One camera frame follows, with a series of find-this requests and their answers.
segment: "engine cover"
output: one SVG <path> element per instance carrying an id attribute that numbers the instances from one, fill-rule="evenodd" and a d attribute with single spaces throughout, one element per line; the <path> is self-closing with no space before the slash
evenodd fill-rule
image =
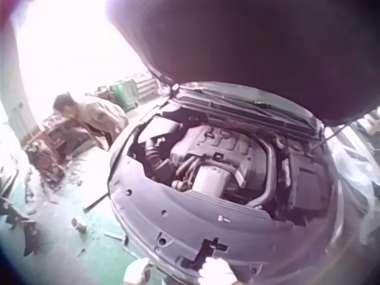
<path id="1" fill-rule="evenodd" d="M 208 125 L 188 129 L 170 152 L 171 161 L 179 166 L 187 155 L 207 156 L 243 169 L 245 188 L 261 190 L 267 171 L 267 156 L 258 143 L 238 132 Z"/>

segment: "bright window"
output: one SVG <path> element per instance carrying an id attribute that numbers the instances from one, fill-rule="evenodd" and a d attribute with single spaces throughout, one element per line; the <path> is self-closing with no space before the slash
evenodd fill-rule
<path id="1" fill-rule="evenodd" d="M 82 96 L 98 86 L 146 71 L 107 20 L 107 0 L 34 0 L 15 12 L 21 76 L 37 122 L 56 95 Z"/>

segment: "debris on floor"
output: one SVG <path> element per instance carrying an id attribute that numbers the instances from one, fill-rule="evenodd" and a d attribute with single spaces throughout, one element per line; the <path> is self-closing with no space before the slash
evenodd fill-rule
<path id="1" fill-rule="evenodd" d="M 127 253 L 129 253 L 130 255 L 132 255 L 134 258 L 138 259 L 139 257 L 137 256 L 137 254 L 135 254 L 133 251 L 129 250 L 126 246 L 123 246 L 123 249 L 125 251 L 127 251 Z"/>
<path id="2" fill-rule="evenodd" d="M 85 233 L 86 232 L 86 226 L 83 224 L 83 222 L 79 221 L 77 218 L 73 218 L 71 220 L 71 226 L 79 231 L 80 233 Z"/>
<path id="3" fill-rule="evenodd" d="M 83 248 L 83 249 L 79 252 L 79 254 L 77 255 L 77 257 L 80 257 L 85 251 L 86 251 L 86 249 Z"/>
<path id="4" fill-rule="evenodd" d="M 80 185 L 82 184 L 81 175 L 82 173 L 85 172 L 82 166 L 82 161 L 83 160 L 71 160 L 69 162 L 70 166 L 68 164 L 68 167 L 67 167 L 68 170 L 66 171 L 66 175 L 68 178 L 68 181 L 66 181 L 66 183 L 71 184 L 71 185 L 74 185 L 74 184 L 78 185 L 78 183 L 80 183 Z"/>
<path id="5" fill-rule="evenodd" d="M 109 237 L 109 238 L 119 240 L 121 242 L 124 240 L 124 238 L 122 236 L 116 235 L 114 233 L 104 233 L 104 235 Z"/>
<path id="6" fill-rule="evenodd" d="M 58 205 L 59 198 L 56 196 L 56 192 L 63 187 L 63 181 L 59 185 L 55 185 L 51 188 L 46 181 L 41 177 L 33 166 L 30 166 L 25 180 L 25 204 L 34 204 L 34 208 L 44 205 L 48 202 Z"/>
<path id="7" fill-rule="evenodd" d="M 30 210 L 28 212 L 26 212 L 28 215 L 33 215 L 33 214 L 36 214 L 37 213 L 37 210 Z"/>
<path id="8" fill-rule="evenodd" d="M 28 214 L 19 210 L 11 201 L 0 197 L 0 215 L 6 215 L 5 222 L 11 225 L 10 230 L 14 230 L 17 225 L 24 229 L 25 249 L 24 256 L 27 257 L 37 249 L 36 221 L 32 220 Z"/>
<path id="9" fill-rule="evenodd" d="M 64 168 L 57 162 L 52 150 L 42 141 L 35 140 L 26 148 L 30 163 L 39 171 L 50 188 L 56 188 L 65 176 Z"/>
<path id="10" fill-rule="evenodd" d="M 93 207 L 95 207 L 97 204 L 99 204 L 99 202 L 101 200 L 103 200 L 104 198 L 106 198 L 108 196 L 108 192 L 103 194 L 101 197 L 99 197 L 98 199 L 96 199 L 95 201 L 91 202 L 91 204 L 89 204 L 88 206 L 84 207 L 83 208 L 83 211 L 85 213 L 87 213 L 88 211 L 90 211 Z"/>

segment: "windshield wiper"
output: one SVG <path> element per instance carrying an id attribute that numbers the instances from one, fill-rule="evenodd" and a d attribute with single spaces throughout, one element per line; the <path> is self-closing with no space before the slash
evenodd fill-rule
<path id="1" fill-rule="evenodd" d="M 272 117 L 272 115 L 270 113 L 263 111 L 260 107 L 255 107 L 250 102 L 246 102 L 246 101 L 235 99 L 235 98 L 228 98 L 225 96 L 225 94 L 220 93 L 218 91 L 204 90 L 203 88 L 189 88 L 189 87 L 183 87 L 183 86 L 181 86 L 180 88 L 185 89 L 187 91 L 194 91 L 194 92 L 197 92 L 197 93 L 202 94 L 202 95 L 211 96 L 211 97 L 219 99 L 219 100 L 222 99 L 224 102 L 228 102 L 230 104 L 233 104 L 235 106 L 239 106 L 242 108 L 248 107 L 248 108 L 250 108 L 250 110 L 254 110 L 259 114 L 262 114 L 262 115 L 267 116 L 267 117 Z"/>
<path id="2" fill-rule="evenodd" d="M 249 103 L 252 104 L 252 105 L 254 105 L 254 106 L 263 108 L 263 109 L 269 109 L 269 110 L 275 111 L 277 113 L 280 113 L 280 115 L 285 115 L 286 117 L 288 117 L 290 119 L 293 119 L 293 120 L 296 120 L 298 122 L 304 123 L 304 124 L 306 124 L 307 126 L 309 126 L 311 129 L 313 129 L 315 131 L 315 127 L 307 119 L 305 119 L 303 117 L 300 117 L 300 116 L 297 116 L 297 115 L 295 115 L 294 113 L 292 113 L 292 112 L 290 112 L 288 110 L 284 110 L 282 108 L 276 107 L 274 105 L 271 105 L 271 104 L 268 104 L 268 103 L 265 103 L 265 102 L 262 102 L 262 101 L 249 102 Z"/>
<path id="3" fill-rule="evenodd" d="M 207 95 L 207 96 L 213 96 L 217 99 L 223 99 L 224 101 L 235 104 L 235 105 L 237 104 L 237 102 L 239 102 L 241 107 L 249 107 L 251 110 L 254 110 L 254 111 L 256 111 L 262 115 L 268 116 L 268 117 L 271 117 L 271 113 L 274 112 L 274 113 L 277 113 L 276 115 L 280 115 L 282 117 L 285 116 L 285 117 L 288 117 L 294 121 L 301 122 L 301 123 L 307 125 L 308 127 L 310 127 L 310 129 L 312 129 L 313 131 L 316 131 L 316 128 L 307 119 L 300 117 L 300 116 L 297 116 L 288 110 L 284 110 L 282 108 L 268 104 L 266 102 L 246 101 L 246 100 L 242 100 L 241 98 L 228 98 L 228 97 L 226 97 L 226 94 L 224 94 L 222 92 L 215 91 L 215 90 L 209 90 L 209 89 L 205 90 L 204 88 L 189 88 L 189 87 L 184 87 L 184 86 L 181 86 L 180 88 L 188 90 L 188 91 L 194 91 L 194 92 L 197 92 L 197 93 L 200 93 L 203 95 Z"/>

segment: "hand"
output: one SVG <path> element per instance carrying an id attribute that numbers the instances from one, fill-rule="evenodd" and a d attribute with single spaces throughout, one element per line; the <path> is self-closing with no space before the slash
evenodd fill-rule
<path id="1" fill-rule="evenodd" d="M 124 285 L 147 285 L 152 263 L 149 258 L 135 260 L 125 270 Z"/>
<path id="2" fill-rule="evenodd" d="M 207 257 L 199 274 L 200 285 L 231 285 L 238 281 L 228 263 L 221 258 Z"/>

